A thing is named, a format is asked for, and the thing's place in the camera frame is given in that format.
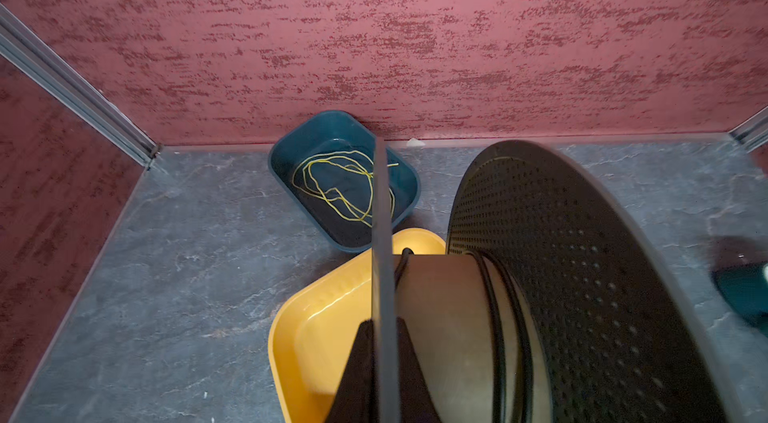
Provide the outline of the yellow plastic tray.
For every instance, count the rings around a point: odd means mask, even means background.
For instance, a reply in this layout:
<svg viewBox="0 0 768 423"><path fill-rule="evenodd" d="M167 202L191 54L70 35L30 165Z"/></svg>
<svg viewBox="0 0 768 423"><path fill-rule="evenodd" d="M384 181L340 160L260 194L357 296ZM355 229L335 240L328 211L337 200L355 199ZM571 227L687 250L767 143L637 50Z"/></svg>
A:
<svg viewBox="0 0 768 423"><path fill-rule="evenodd" d="M405 248L418 259L445 253L445 241L425 229L405 229L393 236L394 265ZM409 262L408 270L417 270ZM268 353L275 389L285 422L325 422L338 390L358 326L372 321L372 251L366 250L292 296L278 311L268 339ZM429 393L426 357L428 346L419 330L426 326L409 318L403 304L402 318L407 325ZM374 416L377 408L374 363ZM436 395L430 394L441 422Z"/></svg>

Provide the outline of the left corner aluminium profile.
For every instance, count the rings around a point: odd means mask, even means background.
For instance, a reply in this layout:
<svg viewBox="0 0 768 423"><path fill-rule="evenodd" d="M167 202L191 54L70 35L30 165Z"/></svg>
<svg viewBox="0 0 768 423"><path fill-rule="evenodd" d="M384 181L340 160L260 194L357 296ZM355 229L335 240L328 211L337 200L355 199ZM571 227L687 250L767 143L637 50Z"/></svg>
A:
<svg viewBox="0 0 768 423"><path fill-rule="evenodd" d="M139 165L152 165L160 146L6 7L1 55Z"/></svg>

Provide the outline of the grey cable spool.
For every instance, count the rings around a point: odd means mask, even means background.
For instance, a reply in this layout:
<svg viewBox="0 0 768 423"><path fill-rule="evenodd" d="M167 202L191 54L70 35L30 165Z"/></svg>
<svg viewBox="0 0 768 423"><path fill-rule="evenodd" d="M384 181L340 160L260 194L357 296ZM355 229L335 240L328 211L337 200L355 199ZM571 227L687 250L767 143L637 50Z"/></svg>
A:
<svg viewBox="0 0 768 423"><path fill-rule="evenodd" d="M695 313L658 253L584 170L507 141L470 164L445 253L397 265L373 231L378 414L400 422L397 318L428 346L430 394L460 422L738 422ZM417 262L417 270L408 270Z"/></svg>

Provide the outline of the corner aluminium profile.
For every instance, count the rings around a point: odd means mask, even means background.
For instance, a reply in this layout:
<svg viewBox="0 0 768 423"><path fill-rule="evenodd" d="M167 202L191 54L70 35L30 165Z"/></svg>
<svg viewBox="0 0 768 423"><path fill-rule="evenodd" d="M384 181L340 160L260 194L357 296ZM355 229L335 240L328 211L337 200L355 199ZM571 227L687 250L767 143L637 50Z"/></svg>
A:
<svg viewBox="0 0 768 423"><path fill-rule="evenodd" d="M747 153L752 153L767 144L768 107L729 132L730 137Z"/></svg>
<svg viewBox="0 0 768 423"><path fill-rule="evenodd" d="M139 165L152 165L160 146L6 7L1 55Z"/></svg>

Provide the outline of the right corner aluminium profile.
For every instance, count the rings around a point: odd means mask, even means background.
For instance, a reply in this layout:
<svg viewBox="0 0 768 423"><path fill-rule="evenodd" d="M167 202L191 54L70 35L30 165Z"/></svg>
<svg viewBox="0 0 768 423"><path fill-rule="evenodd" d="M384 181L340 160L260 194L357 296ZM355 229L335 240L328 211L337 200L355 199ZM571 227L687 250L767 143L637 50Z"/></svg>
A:
<svg viewBox="0 0 768 423"><path fill-rule="evenodd" d="M767 144L768 107L729 132L730 137L747 153L752 153Z"/></svg>

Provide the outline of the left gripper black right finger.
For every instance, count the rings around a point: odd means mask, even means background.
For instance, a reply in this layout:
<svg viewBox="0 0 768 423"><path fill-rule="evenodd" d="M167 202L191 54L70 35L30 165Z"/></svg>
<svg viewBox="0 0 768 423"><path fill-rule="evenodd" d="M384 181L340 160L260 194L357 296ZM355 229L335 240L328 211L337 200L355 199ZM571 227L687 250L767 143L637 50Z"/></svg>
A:
<svg viewBox="0 0 768 423"><path fill-rule="evenodd" d="M397 318L401 421L440 423L410 338L406 322Z"/></svg>

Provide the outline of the teal plastic tray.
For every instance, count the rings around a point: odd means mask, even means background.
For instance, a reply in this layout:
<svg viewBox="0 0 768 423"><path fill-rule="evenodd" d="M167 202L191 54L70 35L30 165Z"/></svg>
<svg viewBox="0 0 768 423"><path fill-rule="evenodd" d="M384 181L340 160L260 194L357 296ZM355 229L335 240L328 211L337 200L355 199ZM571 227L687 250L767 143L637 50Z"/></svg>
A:
<svg viewBox="0 0 768 423"><path fill-rule="evenodd" d="M337 249L371 245L375 135L352 115L321 112L270 150L270 172Z"/></svg>

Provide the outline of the teal kitchen scale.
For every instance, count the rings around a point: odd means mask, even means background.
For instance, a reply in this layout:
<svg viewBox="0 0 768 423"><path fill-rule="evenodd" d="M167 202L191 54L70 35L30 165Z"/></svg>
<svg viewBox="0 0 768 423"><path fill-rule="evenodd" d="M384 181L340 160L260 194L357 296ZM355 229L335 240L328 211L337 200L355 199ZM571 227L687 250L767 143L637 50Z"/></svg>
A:
<svg viewBox="0 0 768 423"><path fill-rule="evenodd" d="M767 336L767 264L723 268L713 273L713 279L735 313Z"/></svg>

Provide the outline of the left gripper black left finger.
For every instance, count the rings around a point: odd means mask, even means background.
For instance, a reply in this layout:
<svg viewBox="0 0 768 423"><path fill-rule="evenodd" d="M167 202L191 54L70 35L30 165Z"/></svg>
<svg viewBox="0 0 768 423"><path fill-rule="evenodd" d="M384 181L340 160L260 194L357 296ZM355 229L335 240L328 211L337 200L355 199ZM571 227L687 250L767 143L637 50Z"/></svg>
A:
<svg viewBox="0 0 768 423"><path fill-rule="evenodd" d="M326 423L371 422L374 416L373 322L358 326Z"/></svg>

